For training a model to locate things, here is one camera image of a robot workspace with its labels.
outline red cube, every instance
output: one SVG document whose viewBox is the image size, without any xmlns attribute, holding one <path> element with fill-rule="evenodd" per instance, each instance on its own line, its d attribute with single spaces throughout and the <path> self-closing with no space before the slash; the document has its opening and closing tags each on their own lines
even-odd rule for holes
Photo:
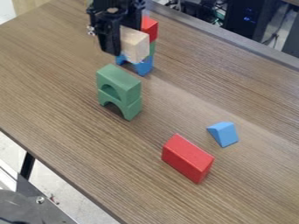
<svg viewBox="0 0 299 224">
<path fill-rule="evenodd" d="M 143 16 L 142 32 L 149 34 L 149 42 L 153 42 L 157 38 L 158 22 L 150 17 Z"/>
<path fill-rule="evenodd" d="M 164 145 L 162 160 L 198 184 L 210 171 L 214 157 L 175 134 Z"/>
</svg>

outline green arch block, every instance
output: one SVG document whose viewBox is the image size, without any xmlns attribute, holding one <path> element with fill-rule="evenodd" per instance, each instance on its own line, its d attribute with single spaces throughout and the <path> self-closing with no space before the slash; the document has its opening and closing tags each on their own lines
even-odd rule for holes
<svg viewBox="0 0 299 224">
<path fill-rule="evenodd" d="M 96 73 L 101 106 L 115 104 L 124 118 L 131 121 L 142 110 L 141 82 L 122 69 L 109 64 Z"/>
</svg>

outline stacked blocks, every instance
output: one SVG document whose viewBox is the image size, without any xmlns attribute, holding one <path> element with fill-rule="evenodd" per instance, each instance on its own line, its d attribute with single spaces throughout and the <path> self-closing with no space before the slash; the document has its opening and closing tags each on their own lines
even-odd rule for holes
<svg viewBox="0 0 299 224">
<path fill-rule="evenodd" d="M 198 184 L 210 171 L 214 157 L 175 134 L 164 145 L 162 160 Z"/>
<path fill-rule="evenodd" d="M 207 127 L 207 130 L 222 148 L 239 141 L 233 122 L 219 122 Z"/>
<path fill-rule="evenodd" d="M 142 109 L 141 82 L 114 65 L 96 73 L 98 100 L 101 106 L 116 105 L 124 118 L 131 121 Z"/>
<path fill-rule="evenodd" d="M 116 64 L 129 62 L 139 75 L 148 74 L 153 68 L 157 31 L 158 22 L 149 17 L 143 17 L 142 31 L 122 26 L 122 54 L 115 58 Z"/>
</svg>

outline blue block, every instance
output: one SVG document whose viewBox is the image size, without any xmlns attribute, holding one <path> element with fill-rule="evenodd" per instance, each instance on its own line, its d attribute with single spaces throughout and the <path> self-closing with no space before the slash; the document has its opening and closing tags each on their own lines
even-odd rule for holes
<svg viewBox="0 0 299 224">
<path fill-rule="evenodd" d="M 133 65 L 135 67 L 136 72 L 139 75 L 144 76 L 148 74 L 153 68 L 153 61 L 154 61 L 153 56 L 149 56 L 146 59 L 144 59 L 142 62 Z"/>
<path fill-rule="evenodd" d="M 127 62 L 127 58 L 125 55 L 121 54 L 120 56 L 116 56 L 115 57 L 115 63 L 118 66 L 123 65 L 125 62 Z M 146 59 L 144 59 L 142 62 L 140 63 L 131 63 L 134 66 L 135 71 L 141 75 L 141 76 L 145 76 L 146 74 L 148 74 L 151 69 L 153 68 L 153 63 L 154 63 L 154 57 L 153 56 L 149 56 Z"/>
<path fill-rule="evenodd" d="M 237 131 L 233 122 L 219 122 L 206 128 L 222 147 L 239 142 Z"/>
<path fill-rule="evenodd" d="M 127 61 L 127 58 L 123 54 L 115 57 L 115 63 L 118 66 L 122 66 L 126 61 Z"/>
</svg>

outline robotic arm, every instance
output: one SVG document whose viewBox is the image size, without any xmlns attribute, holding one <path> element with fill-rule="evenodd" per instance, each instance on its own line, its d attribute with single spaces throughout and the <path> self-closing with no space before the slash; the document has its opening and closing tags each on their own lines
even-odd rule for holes
<svg viewBox="0 0 299 224">
<path fill-rule="evenodd" d="M 87 8 L 88 33 L 98 36 L 101 50 L 121 54 L 121 25 L 140 31 L 145 0 L 94 0 Z"/>
</svg>

